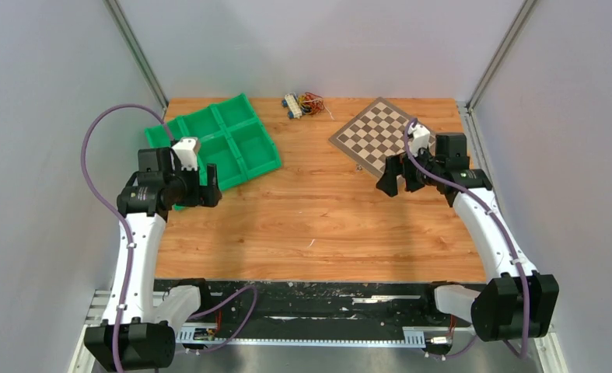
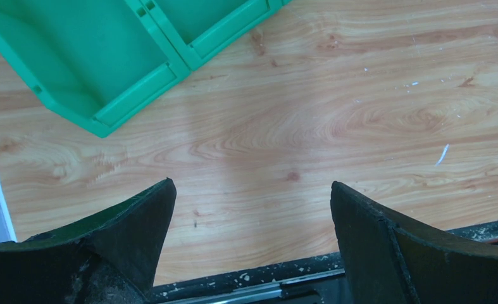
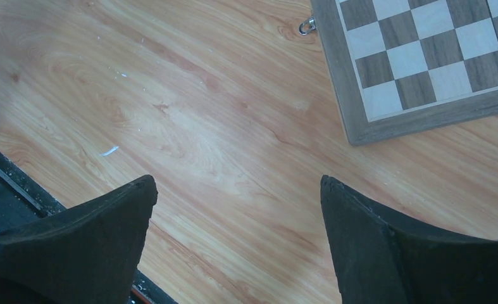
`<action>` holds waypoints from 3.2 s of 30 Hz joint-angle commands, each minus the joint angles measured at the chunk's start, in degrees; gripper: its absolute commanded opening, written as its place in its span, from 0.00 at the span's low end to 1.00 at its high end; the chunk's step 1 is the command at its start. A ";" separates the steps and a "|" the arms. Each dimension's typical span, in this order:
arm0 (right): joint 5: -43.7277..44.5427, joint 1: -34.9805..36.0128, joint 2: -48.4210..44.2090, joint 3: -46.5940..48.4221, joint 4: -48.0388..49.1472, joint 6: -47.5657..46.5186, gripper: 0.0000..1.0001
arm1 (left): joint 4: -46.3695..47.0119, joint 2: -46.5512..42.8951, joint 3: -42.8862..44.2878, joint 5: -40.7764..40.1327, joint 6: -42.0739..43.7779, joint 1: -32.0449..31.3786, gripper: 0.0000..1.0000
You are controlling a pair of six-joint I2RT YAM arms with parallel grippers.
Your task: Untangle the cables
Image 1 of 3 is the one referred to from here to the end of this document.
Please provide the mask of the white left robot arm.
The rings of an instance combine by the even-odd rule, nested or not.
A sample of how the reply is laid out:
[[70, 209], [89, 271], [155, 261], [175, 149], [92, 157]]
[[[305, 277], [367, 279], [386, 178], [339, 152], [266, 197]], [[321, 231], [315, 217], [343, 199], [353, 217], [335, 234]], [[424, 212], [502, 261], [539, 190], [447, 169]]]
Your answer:
[[216, 165], [206, 165], [202, 184], [196, 154], [169, 147], [140, 150], [138, 170], [117, 196], [113, 212], [121, 238], [114, 283], [99, 325], [84, 336], [85, 347], [108, 372], [170, 366], [177, 332], [187, 319], [204, 322], [213, 313], [203, 280], [177, 285], [154, 304], [156, 262], [169, 212], [174, 205], [215, 207], [222, 198]]

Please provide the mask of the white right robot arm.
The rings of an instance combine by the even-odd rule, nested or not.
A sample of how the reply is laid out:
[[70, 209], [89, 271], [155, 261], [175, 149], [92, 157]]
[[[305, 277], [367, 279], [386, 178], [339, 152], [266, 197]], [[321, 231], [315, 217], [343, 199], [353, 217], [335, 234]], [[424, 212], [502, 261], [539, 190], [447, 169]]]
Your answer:
[[469, 322], [483, 341], [540, 338], [551, 325], [559, 295], [554, 275], [542, 274], [527, 259], [510, 232], [481, 169], [472, 169], [462, 133], [435, 137], [416, 125], [407, 131], [405, 149], [386, 158], [376, 188], [389, 197], [399, 190], [438, 190], [464, 223], [479, 254], [487, 285], [473, 291], [460, 284], [434, 284], [420, 303], [421, 317], [440, 324], [449, 315]]

